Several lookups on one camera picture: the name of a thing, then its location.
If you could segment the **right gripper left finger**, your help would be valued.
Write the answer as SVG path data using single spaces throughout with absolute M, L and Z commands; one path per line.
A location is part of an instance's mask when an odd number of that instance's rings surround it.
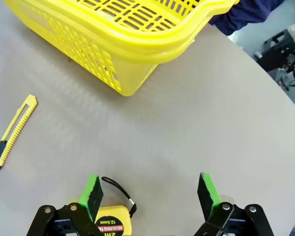
M 77 202 L 56 209 L 52 205 L 41 206 L 31 223 L 29 236 L 101 236 L 95 219 L 103 198 L 98 175 L 91 175 Z

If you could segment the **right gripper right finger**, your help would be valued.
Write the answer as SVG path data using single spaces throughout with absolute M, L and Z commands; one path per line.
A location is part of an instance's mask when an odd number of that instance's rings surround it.
M 260 205 L 249 204 L 239 208 L 236 204 L 223 202 L 210 174 L 200 174 L 197 194 L 205 222 L 196 231 L 196 236 L 274 235 Z

